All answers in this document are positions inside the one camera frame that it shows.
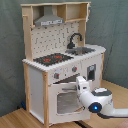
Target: table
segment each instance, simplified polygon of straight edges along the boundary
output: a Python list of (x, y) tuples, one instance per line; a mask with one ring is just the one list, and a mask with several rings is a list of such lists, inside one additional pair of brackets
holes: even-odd
[[(107, 88), (113, 93), (115, 108), (128, 108), (128, 89), (102, 80), (102, 87)], [(87, 128), (115, 128), (124, 118), (102, 119), (96, 114), (91, 114), (91, 119), (80, 121)], [(0, 118), (0, 128), (44, 128), (37, 119), (23, 109), (16, 110)], [(50, 128), (81, 128), (74, 122), (56, 124)]]

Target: stovetop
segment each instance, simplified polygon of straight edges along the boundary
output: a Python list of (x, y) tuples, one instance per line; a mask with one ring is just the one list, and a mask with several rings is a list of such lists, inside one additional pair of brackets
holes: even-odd
[(34, 59), (34, 62), (40, 63), (42, 65), (45, 65), (46, 67), (50, 65), (54, 65), (57, 63), (61, 63), (64, 61), (67, 61), (69, 59), (73, 59), (74, 57), (70, 57), (61, 53), (54, 53), (51, 55), (43, 56), (40, 58)]

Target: gray wall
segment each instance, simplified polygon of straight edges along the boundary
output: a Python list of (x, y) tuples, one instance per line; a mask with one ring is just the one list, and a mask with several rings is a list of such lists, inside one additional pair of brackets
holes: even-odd
[[(47, 1), (0, 0), (0, 116), (16, 110), (17, 105), (25, 101), (22, 65), (25, 50), (20, 4), (43, 2)], [(91, 2), (86, 43), (101, 45), (107, 49), (103, 79), (128, 88), (128, 1)]]

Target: knob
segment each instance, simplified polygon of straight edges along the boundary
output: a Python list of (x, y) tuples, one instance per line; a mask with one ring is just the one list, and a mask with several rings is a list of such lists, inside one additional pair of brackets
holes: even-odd
[(59, 74), (58, 73), (55, 73), (54, 74), (54, 78), (59, 79)]
[(76, 72), (76, 70), (77, 70), (77, 67), (73, 67), (73, 68), (72, 68), (72, 71), (73, 71), (73, 72)]

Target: toy kitchen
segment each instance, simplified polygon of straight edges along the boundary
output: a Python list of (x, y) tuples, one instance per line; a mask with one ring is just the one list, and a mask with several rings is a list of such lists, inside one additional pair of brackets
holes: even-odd
[(76, 78), (99, 88), (105, 48), (85, 43), (90, 2), (22, 4), (26, 108), (48, 128), (90, 119)]

